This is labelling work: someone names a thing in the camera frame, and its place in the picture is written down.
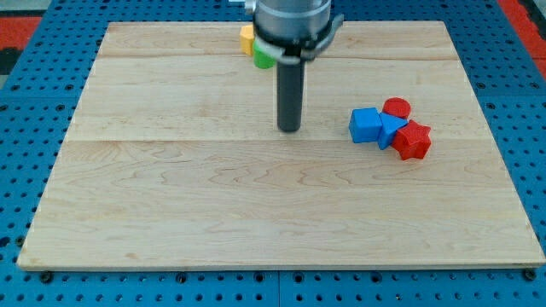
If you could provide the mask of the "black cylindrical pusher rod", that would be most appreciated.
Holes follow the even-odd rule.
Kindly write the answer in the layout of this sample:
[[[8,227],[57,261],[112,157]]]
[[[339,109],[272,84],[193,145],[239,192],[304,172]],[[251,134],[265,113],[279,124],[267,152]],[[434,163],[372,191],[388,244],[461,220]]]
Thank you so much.
[[[277,127],[283,132],[300,128],[305,80],[305,62],[276,65]]]

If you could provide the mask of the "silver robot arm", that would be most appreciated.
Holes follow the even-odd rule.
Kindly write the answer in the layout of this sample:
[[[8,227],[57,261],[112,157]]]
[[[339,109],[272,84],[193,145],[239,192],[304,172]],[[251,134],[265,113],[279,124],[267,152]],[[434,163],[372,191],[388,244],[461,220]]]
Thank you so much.
[[[299,130],[305,87],[305,64],[332,42],[343,17],[330,18],[329,0],[246,0],[253,18],[255,46],[276,63],[276,125]]]

